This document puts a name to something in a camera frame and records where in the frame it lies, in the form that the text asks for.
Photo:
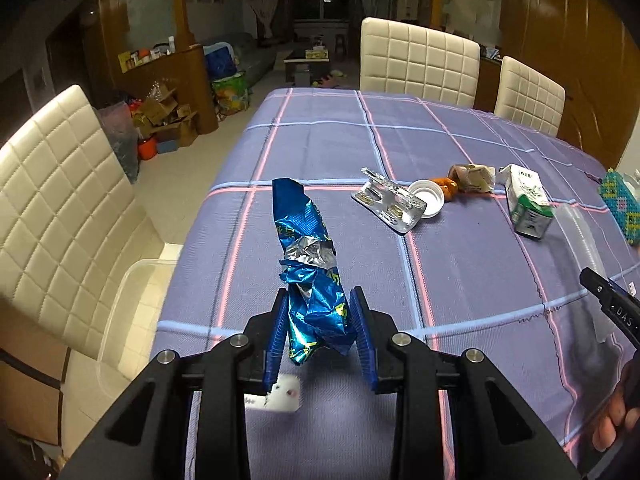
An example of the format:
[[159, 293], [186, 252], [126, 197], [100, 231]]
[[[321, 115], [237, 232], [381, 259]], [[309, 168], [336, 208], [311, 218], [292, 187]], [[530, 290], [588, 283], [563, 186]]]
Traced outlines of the person's right hand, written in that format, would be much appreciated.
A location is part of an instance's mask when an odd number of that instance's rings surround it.
[[631, 361], [625, 364], [620, 381], [600, 413], [596, 426], [594, 426], [591, 442], [598, 452], [604, 452], [610, 448], [621, 429], [631, 431], [638, 422], [639, 409], [636, 406], [627, 408], [624, 398], [625, 387], [633, 368]]

